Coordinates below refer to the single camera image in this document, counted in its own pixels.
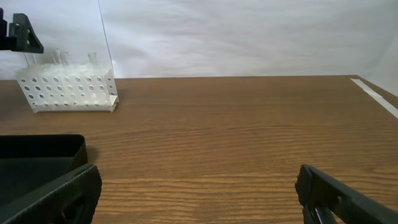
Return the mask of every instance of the black tray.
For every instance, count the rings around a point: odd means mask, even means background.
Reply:
[[[0,208],[86,163],[81,135],[0,136]]]

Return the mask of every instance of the wood grain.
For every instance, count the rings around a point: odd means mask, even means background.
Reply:
[[[300,164],[398,211],[397,119],[349,78],[117,80],[113,113],[38,114],[4,81],[0,134],[84,135],[93,223],[302,223]]]

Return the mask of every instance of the white sheet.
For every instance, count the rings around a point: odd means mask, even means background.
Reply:
[[[116,77],[370,75],[398,31],[396,0],[100,0]],[[0,0],[46,50],[107,59],[96,0]],[[1,52],[0,78],[24,67]]]

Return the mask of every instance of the tape strip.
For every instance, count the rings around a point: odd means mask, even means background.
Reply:
[[[381,95],[373,91],[370,87],[368,87],[365,83],[358,79],[351,79],[355,84],[361,87],[366,93],[368,93],[371,97],[373,97],[377,102],[380,103],[386,110],[388,110],[392,115],[398,118],[398,110],[394,106],[392,106],[387,100],[385,100]]]

